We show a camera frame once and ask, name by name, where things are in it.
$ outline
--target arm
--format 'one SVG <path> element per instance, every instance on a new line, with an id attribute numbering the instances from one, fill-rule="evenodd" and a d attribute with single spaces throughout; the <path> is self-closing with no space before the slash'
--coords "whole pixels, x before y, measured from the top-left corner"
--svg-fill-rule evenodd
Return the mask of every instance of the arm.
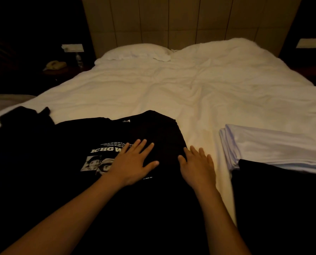
<path id="1" fill-rule="evenodd" d="M 158 161 L 154 161 L 143 167 L 144 159 L 153 148 L 152 143 L 141 152 L 145 144 L 146 140 L 137 140 L 126 151 L 129 147 L 127 143 L 115 158 L 108 173 L 1 254 L 70 254 L 110 198 L 118 190 L 134 184 L 158 166 Z"/>
<path id="2" fill-rule="evenodd" d="M 194 189 L 201 205 L 210 254 L 250 254 L 236 226 L 216 189 L 214 163 L 204 150 L 184 148 L 188 161 L 178 156 L 181 173 L 186 182 Z"/>

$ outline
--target finger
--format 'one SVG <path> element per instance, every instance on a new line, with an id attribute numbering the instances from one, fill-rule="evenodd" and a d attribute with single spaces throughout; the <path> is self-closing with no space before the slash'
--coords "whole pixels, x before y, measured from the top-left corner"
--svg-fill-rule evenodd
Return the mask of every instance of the finger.
<path id="1" fill-rule="evenodd" d="M 182 155 L 178 156 L 178 161 L 179 161 L 179 164 L 180 164 L 181 167 L 186 165 L 186 160 L 185 160 L 185 158 Z"/>
<path id="2" fill-rule="evenodd" d="M 146 144 L 147 140 L 144 139 L 136 148 L 133 152 L 135 153 L 140 153 L 140 151 L 144 148 L 145 144 Z"/>
<path id="3" fill-rule="evenodd" d="M 206 155 L 204 153 L 204 149 L 203 148 L 199 148 L 199 154 L 202 158 L 206 158 Z"/>
<path id="4" fill-rule="evenodd" d="M 140 153 L 143 156 L 143 159 L 145 159 L 148 156 L 148 154 L 150 154 L 150 152 L 153 149 L 154 145 L 155 144 L 152 142 L 150 145 L 148 145 L 148 147 L 146 149 L 143 150 L 142 153 Z"/>
<path id="5" fill-rule="evenodd" d="M 199 156 L 197 150 L 195 149 L 194 146 L 190 146 L 190 151 L 192 152 L 192 154 L 194 154 L 195 156 Z"/>
<path id="6" fill-rule="evenodd" d="M 122 149 L 120 150 L 119 154 L 124 154 L 126 152 L 126 150 L 128 149 L 130 143 L 126 143 L 125 146 L 122 147 Z"/>
<path id="7" fill-rule="evenodd" d="M 137 140 L 133 143 L 133 145 L 130 147 L 130 149 L 128 150 L 128 152 L 132 152 L 133 150 L 135 150 L 135 148 L 139 145 L 139 143 L 140 143 L 140 140 L 137 139 Z"/>
<path id="8" fill-rule="evenodd" d="M 188 150 L 188 148 L 184 148 L 183 149 L 184 150 L 184 153 L 185 153 L 185 156 L 186 156 L 186 159 L 190 159 L 190 158 L 192 158 L 192 156 L 193 156 L 193 154 L 191 153 L 191 151 L 190 150 Z"/>
<path id="9" fill-rule="evenodd" d="M 149 171 L 155 169 L 159 165 L 158 161 L 153 161 L 144 167 L 145 172 L 148 174 Z"/>
<path id="10" fill-rule="evenodd" d="M 215 166 L 214 166 L 214 162 L 212 160 L 212 157 L 210 154 L 208 154 L 208 156 L 206 157 L 207 158 L 207 161 L 208 161 L 208 164 L 215 169 Z"/>

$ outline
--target hand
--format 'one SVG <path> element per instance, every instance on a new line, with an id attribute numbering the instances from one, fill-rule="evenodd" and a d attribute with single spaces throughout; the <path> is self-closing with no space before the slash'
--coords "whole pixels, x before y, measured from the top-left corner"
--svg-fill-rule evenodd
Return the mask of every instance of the hand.
<path id="1" fill-rule="evenodd" d="M 113 164 L 106 175 L 115 178 L 122 187 L 134 184 L 140 179 L 143 179 L 149 171 L 159 165 L 158 161 L 153 161 L 143 167 L 144 159 L 154 146 L 154 144 L 151 143 L 143 152 L 141 152 L 146 142 L 146 139 L 142 142 L 138 139 L 129 150 L 127 149 L 130 144 L 126 143 L 114 159 Z"/>
<path id="2" fill-rule="evenodd" d="M 203 188 L 216 188 L 216 174 L 211 155 L 205 156 L 203 148 L 197 152 L 193 146 L 190 146 L 190 150 L 184 148 L 184 152 L 188 161 L 183 156 L 178 156 L 181 175 L 196 194 Z"/>

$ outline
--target headboard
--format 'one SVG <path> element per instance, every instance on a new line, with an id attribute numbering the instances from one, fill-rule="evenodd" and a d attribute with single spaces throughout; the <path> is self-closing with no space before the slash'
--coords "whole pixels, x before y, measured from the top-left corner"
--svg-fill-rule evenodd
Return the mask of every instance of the headboard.
<path id="1" fill-rule="evenodd" d="M 243 37 L 278 56 L 301 0 L 82 0 L 99 58 L 119 46 L 182 49 Z"/>

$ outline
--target white duvet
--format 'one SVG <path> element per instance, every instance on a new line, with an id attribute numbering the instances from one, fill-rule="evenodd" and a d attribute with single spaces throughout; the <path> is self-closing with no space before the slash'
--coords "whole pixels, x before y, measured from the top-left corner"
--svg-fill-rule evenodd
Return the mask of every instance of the white duvet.
<path id="1" fill-rule="evenodd" d="M 234 220 L 220 128 L 235 124 L 305 133 L 316 140 L 316 87 L 245 39 L 190 46 L 169 62 L 99 61 L 22 105 L 38 112 L 48 106 L 55 123 L 118 119 L 147 110 L 176 119 L 187 145 L 203 147 L 214 158 L 217 188 Z"/>

